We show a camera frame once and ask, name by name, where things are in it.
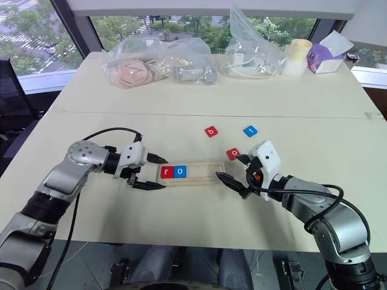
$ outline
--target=white table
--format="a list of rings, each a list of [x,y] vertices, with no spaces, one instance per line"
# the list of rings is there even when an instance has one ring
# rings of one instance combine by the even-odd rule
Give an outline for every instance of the white table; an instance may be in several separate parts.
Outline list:
[[[309,101],[306,104],[308,110],[302,109],[303,103],[296,103],[306,100],[306,95],[288,95],[289,101],[281,97],[289,106],[293,98],[292,108],[299,108],[296,112],[293,110],[294,117],[291,117],[276,102],[258,106],[264,98],[257,96],[254,99],[250,95],[246,97],[248,102],[244,103],[245,96],[241,94],[236,98],[238,105],[233,108],[218,105],[218,110],[214,107],[214,112],[209,115],[203,109],[203,102],[211,99],[211,104],[215,105],[216,100],[221,104],[225,91],[231,96],[247,89],[242,89],[243,86],[238,85],[236,80],[230,80],[235,87],[229,86],[226,90],[221,86],[216,89],[183,86],[163,80],[149,86],[118,90],[103,83],[100,72],[93,70],[97,56],[92,54],[84,61],[1,177],[0,228],[6,225],[14,212],[23,208],[49,170],[63,160],[72,142],[106,127],[126,126],[140,131],[146,147],[171,163],[224,161],[226,170],[240,179],[244,173],[242,164],[228,161],[225,151],[237,147],[239,151],[246,152],[263,140],[272,140],[280,154],[284,175],[343,187],[345,197],[356,204],[368,219],[372,235],[371,251],[387,251],[387,231],[380,218],[387,204],[386,121],[378,115],[366,118],[364,112],[377,113],[377,109],[361,87],[354,83],[347,69],[341,67],[335,78],[330,77],[329,82],[325,79],[323,83],[330,83],[329,88],[334,85],[339,88],[338,83],[342,82],[355,86],[351,89],[354,99],[351,106],[341,100],[342,97],[348,102],[351,98],[346,89],[337,93],[335,98],[330,97],[330,104],[320,101],[320,106],[316,106]],[[90,72],[87,76],[85,71],[88,67]],[[314,78],[307,74],[305,78],[314,82],[317,95],[323,94],[321,92],[325,90],[319,88],[318,76]],[[98,81],[93,93],[86,95],[85,84],[91,82],[90,79]],[[254,88],[278,90],[277,87],[283,83],[291,86],[291,81],[281,77],[277,80],[239,81],[246,84],[251,92]],[[226,80],[221,79],[221,82],[226,84]],[[76,86],[81,94],[76,93]],[[148,94],[143,94],[143,99],[138,98],[137,92],[144,93],[145,89]],[[184,97],[180,94],[182,89],[191,97],[192,91],[200,92],[197,102],[187,100],[191,106],[195,104],[194,108],[179,107],[175,102],[169,107],[162,107],[163,100],[177,102]],[[315,96],[314,99],[316,102],[323,100]],[[253,113],[251,107],[254,104],[258,114]],[[160,106],[163,111],[157,111],[154,106]],[[282,112],[276,114],[285,114],[285,117],[276,115],[275,108]],[[252,113],[252,117],[246,116],[248,113]],[[259,129],[259,134],[248,138],[242,130],[251,124]],[[203,129],[211,125],[218,128],[219,134],[210,139]],[[94,141],[101,146],[122,149],[132,139],[133,136],[127,132],[111,132],[95,137]],[[145,165],[140,179],[155,180],[156,168],[155,164]],[[72,209],[73,205],[60,221],[58,239],[67,237]],[[113,180],[111,175],[103,173],[92,174],[82,190],[73,239],[317,251],[313,237],[304,231],[302,223],[278,202],[265,202],[257,196],[244,201],[223,185],[170,187],[146,192],[132,189],[125,180]]]

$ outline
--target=black cable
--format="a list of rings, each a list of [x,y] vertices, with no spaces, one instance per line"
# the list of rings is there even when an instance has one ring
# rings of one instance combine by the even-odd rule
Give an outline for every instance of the black cable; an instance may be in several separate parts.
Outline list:
[[[105,130],[98,131],[98,132],[96,132],[94,134],[91,134],[91,135],[87,136],[83,140],[89,140],[92,137],[95,137],[97,135],[100,135],[102,133],[109,132],[109,131],[129,131],[129,132],[135,133],[134,142],[141,141],[141,139],[142,139],[142,135],[140,133],[138,133],[136,130],[129,129],[129,128],[124,128],[124,127],[114,127],[114,128],[107,128]],[[57,264],[55,266],[54,273],[51,276],[50,282],[48,282],[48,286],[47,286],[46,290],[51,290],[52,289],[52,287],[54,285],[54,282],[55,282],[55,279],[56,279],[56,276],[58,275],[60,267],[62,266],[62,263],[63,263],[63,261],[64,261],[64,259],[66,257],[68,248],[70,246],[71,238],[73,236],[73,231],[74,231],[74,226],[75,226],[75,220],[76,220],[76,217],[77,217],[77,210],[78,210],[78,204],[79,204],[79,196],[80,196],[80,192],[79,192],[79,194],[78,194],[78,196],[76,198],[76,201],[75,201],[75,207],[74,207],[74,212],[73,212],[73,219],[71,220],[70,232],[68,233],[68,237],[67,237],[67,241],[66,241],[66,244],[65,244],[65,248],[63,249],[62,254],[60,255],[60,258],[59,258],[59,260],[58,260],[58,262],[57,262]]]
[[[87,136],[86,138],[84,138],[83,140],[89,140],[90,138],[92,137],[95,137],[97,135],[100,135],[102,133],[105,133],[105,132],[109,132],[109,131],[129,131],[129,132],[132,132],[132,133],[135,133],[136,134],[136,139],[139,138],[139,140],[137,141],[141,141],[141,134],[138,133],[136,130],[133,130],[133,129],[129,129],[129,128],[124,128],[124,127],[114,127],[114,128],[107,128],[105,130],[101,130],[101,131],[98,131],[94,134],[91,134],[90,136]]]
[[[304,194],[304,195],[319,195],[319,196],[326,196],[328,198],[334,198],[334,199],[338,198],[338,196],[333,195],[331,193],[318,192],[315,190],[286,190],[286,189],[272,189],[272,188],[267,189],[267,188],[257,187],[253,183],[253,176],[250,176],[248,173],[246,173],[246,180],[247,180],[247,183],[249,184],[249,186],[252,189],[256,190],[257,192],[284,193],[284,194],[289,194],[289,195],[298,195],[298,194],[301,194],[301,195],[302,194]],[[355,213],[357,213],[359,218],[362,220],[362,222],[364,223],[364,226],[366,228],[366,231],[367,231],[368,245],[370,245],[371,231],[369,230],[368,222],[367,222],[366,218],[364,217],[364,215],[362,214],[362,212],[355,205],[353,205],[352,203],[350,203],[346,199],[342,199],[341,202],[344,203],[345,205],[349,206],[349,208],[351,208]]]
[[[316,290],[321,290],[322,287],[324,286],[324,284],[328,281],[328,279],[329,279],[329,276],[328,276],[328,275],[325,275],[325,276],[321,279],[320,283],[317,285]]]
[[[50,282],[48,282],[48,286],[46,288],[47,290],[51,290],[52,289],[52,287],[54,285],[54,282],[55,282],[55,279],[56,279],[56,276],[58,275],[59,269],[62,266],[63,260],[66,257],[68,247],[70,246],[71,238],[73,236],[73,231],[74,231],[74,226],[75,226],[75,220],[76,220],[76,217],[77,217],[77,209],[78,209],[78,203],[79,203],[79,196],[80,196],[80,193],[78,194],[77,199],[75,201],[75,207],[74,207],[74,212],[73,212],[73,219],[71,221],[70,232],[68,233],[68,237],[67,237],[65,248],[63,249],[62,254],[60,255],[60,258],[59,258],[59,260],[58,260],[58,262],[56,264],[56,267],[55,267],[53,275],[51,276]]]

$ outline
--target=clear plastic bag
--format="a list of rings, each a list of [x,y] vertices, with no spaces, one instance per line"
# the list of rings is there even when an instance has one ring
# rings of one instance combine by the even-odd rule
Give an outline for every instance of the clear plastic bag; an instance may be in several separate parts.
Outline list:
[[[130,35],[103,52],[102,69],[111,83],[126,89],[162,79],[162,59],[163,45],[157,36]]]
[[[280,73],[285,59],[277,45],[265,40],[240,9],[230,9],[230,29],[233,36],[220,70],[229,77],[267,79]]]
[[[184,38],[164,43],[164,75],[178,82],[214,83],[218,79],[209,46],[200,38]]]

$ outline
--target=window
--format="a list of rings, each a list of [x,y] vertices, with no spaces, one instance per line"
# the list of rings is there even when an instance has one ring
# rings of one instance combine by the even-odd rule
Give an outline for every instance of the window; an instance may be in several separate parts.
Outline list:
[[[387,52],[378,51],[370,48],[362,48],[355,46],[350,50],[351,53],[356,53],[360,59],[356,66],[366,68],[379,68],[387,70]]]
[[[153,34],[172,41],[200,37],[214,53],[226,48],[231,39],[229,18],[226,16],[91,16],[94,28],[105,50],[110,50],[130,34]],[[250,17],[258,32],[280,47],[293,38],[308,39],[316,19]]]
[[[18,76],[76,69],[82,62],[50,0],[9,0],[0,5],[0,56]]]

